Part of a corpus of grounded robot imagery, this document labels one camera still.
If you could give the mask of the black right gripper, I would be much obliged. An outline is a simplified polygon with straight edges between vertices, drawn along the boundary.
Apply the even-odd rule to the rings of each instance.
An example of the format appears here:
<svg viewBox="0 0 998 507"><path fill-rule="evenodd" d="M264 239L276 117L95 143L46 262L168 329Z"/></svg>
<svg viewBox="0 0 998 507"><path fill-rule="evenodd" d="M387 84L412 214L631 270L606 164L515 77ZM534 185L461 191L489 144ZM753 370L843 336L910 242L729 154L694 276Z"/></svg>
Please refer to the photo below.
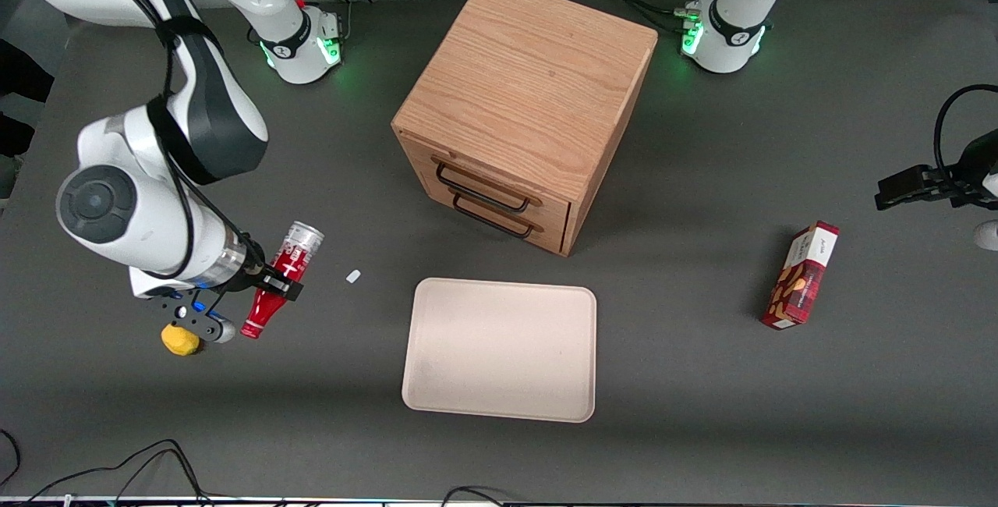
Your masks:
<svg viewBox="0 0 998 507"><path fill-rule="evenodd" d="M260 244L252 238L246 238L245 241L246 256L239 271L231 278L232 293L260 288L264 293L277 295L282 300L296 301L302 293L303 284L277 270L271 270L270 262L265 258Z"/></svg>

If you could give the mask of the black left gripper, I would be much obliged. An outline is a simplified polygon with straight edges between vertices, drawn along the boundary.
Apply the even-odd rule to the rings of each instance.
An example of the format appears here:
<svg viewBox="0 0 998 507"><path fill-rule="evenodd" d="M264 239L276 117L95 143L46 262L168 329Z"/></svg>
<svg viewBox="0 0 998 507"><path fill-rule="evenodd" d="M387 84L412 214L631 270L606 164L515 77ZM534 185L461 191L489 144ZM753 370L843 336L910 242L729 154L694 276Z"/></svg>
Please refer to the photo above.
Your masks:
<svg viewBox="0 0 998 507"><path fill-rule="evenodd" d="M941 151L941 130L933 134L933 157L943 176L942 191L952 208L977 206L996 208L997 130L981 135L964 148L954 165L945 165ZM929 165L914 165L878 181L874 195L877 211L913 202L938 199L936 170Z"/></svg>

